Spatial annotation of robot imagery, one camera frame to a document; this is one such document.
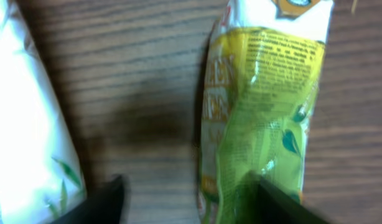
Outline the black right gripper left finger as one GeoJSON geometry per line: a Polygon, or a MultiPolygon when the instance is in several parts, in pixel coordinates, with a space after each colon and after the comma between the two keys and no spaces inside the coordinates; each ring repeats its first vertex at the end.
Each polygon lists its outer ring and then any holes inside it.
{"type": "Polygon", "coordinates": [[[119,224],[125,205],[125,180],[118,175],[52,224],[119,224]]]}

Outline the white cosmetic tube gold cap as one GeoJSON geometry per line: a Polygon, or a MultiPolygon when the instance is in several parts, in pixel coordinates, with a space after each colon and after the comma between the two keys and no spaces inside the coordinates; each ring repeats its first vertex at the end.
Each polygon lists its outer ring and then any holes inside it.
{"type": "Polygon", "coordinates": [[[86,199],[75,147],[15,1],[0,0],[0,223],[51,223],[86,199]]]}

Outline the green tea carton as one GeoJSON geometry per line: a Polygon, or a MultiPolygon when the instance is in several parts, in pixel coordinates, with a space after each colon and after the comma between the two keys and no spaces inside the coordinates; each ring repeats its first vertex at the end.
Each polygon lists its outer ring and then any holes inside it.
{"type": "Polygon", "coordinates": [[[257,223],[260,179],[302,205],[310,120],[333,5],[228,1],[212,29],[203,84],[202,223],[257,223]]]}

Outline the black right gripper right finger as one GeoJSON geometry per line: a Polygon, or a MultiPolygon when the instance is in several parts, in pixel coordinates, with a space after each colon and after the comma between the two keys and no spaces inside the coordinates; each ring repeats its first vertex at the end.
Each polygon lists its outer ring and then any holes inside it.
{"type": "Polygon", "coordinates": [[[262,224],[329,224],[266,179],[259,180],[256,215],[262,224]]]}

